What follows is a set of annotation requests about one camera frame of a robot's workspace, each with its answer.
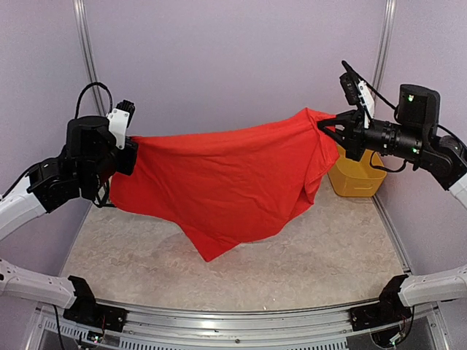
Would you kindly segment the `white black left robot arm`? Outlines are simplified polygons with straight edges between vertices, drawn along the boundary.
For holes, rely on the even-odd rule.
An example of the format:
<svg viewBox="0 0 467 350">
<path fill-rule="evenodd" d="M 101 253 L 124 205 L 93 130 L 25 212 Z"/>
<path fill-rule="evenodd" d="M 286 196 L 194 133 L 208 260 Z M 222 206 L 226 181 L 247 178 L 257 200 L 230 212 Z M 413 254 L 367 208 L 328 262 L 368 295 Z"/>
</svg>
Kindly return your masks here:
<svg viewBox="0 0 467 350">
<path fill-rule="evenodd" d="M 2 196 L 1 237 L 75 198 L 104 206 L 100 189 L 116 173 L 132 174 L 137 150 L 131 138 L 117 140 L 105 117 L 70 120 L 60 155 L 32 165 Z M 84 278 L 49 276 L 6 260 L 1 261 L 1 294 L 51 304 L 63 309 L 65 319 L 115 332 L 122 332 L 128 314 L 98 303 Z"/>
</svg>

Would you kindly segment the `red t-shirt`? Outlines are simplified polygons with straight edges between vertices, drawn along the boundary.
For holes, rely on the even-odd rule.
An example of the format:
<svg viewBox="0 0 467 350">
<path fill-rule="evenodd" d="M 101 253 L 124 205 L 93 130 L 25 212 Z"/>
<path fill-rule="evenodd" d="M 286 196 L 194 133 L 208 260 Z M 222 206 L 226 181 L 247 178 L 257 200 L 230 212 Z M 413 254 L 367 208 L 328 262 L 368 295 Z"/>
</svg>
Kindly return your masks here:
<svg viewBox="0 0 467 350">
<path fill-rule="evenodd" d="M 120 210 L 177 224 L 206 261 L 278 234 L 313 204 L 338 160 L 319 131 L 328 114 L 302 109 L 252 128 L 181 136 L 138 136 L 134 172 L 115 174 Z"/>
</svg>

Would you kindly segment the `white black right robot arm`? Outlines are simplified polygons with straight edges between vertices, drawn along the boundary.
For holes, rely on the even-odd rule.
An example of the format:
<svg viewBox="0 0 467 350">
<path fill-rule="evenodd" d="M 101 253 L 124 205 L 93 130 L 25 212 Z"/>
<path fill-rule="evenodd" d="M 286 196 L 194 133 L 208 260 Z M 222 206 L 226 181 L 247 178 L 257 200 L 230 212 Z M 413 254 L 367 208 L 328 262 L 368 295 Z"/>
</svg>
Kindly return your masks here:
<svg viewBox="0 0 467 350">
<path fill-rule="evenodd" d="M 438 92 L 419 85 L 401 85 L 394 122 L 376 120 L 368 110 L 364 87 L 344 87 L 355 109 L 319 121 L 317 127 L 332 138 L 351 160 L 360 160 L 366 150 L 391 155 L 426 170 L 462 205 L 466 204 L 466 145 L 452 132 L 438 136 Z M 378 301 L 350 309 L 354 331 L 401 322 L 414 316 L 420 304 L 466 298 L 466 267 L 421 276 L 393 277 Z"/>
</svg>

